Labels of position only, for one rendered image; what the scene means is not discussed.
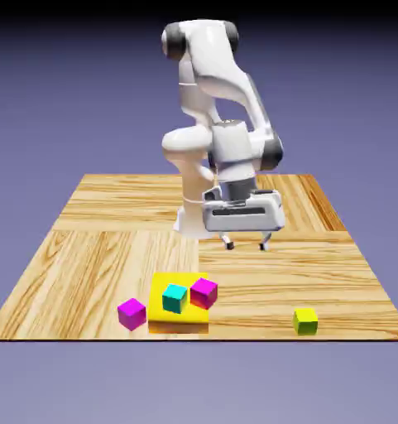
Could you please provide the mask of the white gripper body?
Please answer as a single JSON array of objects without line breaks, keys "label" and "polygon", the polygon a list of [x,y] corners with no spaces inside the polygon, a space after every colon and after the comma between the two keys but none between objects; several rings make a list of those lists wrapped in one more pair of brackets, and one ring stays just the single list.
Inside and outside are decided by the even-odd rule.
[{"label": "white gripper body", "polygon": [[277,190],[254,190],[245,200],[205,200],[202,211],[209,232],[274,232],[285,227]]}]

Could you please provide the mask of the small magenta cube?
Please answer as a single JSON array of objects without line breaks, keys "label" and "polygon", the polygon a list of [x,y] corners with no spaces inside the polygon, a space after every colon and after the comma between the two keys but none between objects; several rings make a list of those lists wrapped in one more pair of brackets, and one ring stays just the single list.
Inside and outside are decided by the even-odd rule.
[{"label": "small magenta cube", "polygon": [[218,299],[218,284],[201,277],[190,287],[189,294],[191,304],[208,310]]},{"label": "small magenta cube", "polygon": [[130,331],[146,323],[146,307],[136,298],[131,298],[117,307],[118,321]]}]

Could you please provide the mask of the large yellow box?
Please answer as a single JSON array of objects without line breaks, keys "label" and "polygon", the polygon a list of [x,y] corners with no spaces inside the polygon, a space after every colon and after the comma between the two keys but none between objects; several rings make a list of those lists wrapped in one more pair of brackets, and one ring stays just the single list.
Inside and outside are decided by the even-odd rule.
[{"label": "large yellow box", "polygon": [[[155,272],[147,307],[148,330],[152,334],[207,334],[209,312],[190,302],[190,287],[206,272]],[[165,292],[168,286],[183,287],[181,300],[169,297],[170,309],[165,305]]]}]

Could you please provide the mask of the small yellow-green cube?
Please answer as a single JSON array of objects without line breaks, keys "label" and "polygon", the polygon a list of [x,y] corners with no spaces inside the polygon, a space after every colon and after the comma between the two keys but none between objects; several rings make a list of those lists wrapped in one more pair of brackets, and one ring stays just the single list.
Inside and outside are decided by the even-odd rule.
[{"label": "small yellow-green cube", "polygon": [[292,323],[297,335],[315,335],[318,331],[318,316],[313,308],[295,308]]}]

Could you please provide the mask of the small cyan cube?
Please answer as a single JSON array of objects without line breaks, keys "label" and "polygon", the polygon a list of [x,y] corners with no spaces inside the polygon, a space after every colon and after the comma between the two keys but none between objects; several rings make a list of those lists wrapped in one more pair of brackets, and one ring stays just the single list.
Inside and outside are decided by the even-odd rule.
[{"label": "small cyan cube", "polygon": [[181,314],[187,302],[186,287],[169,284],[162,293],[162,307],[165,311]]}]

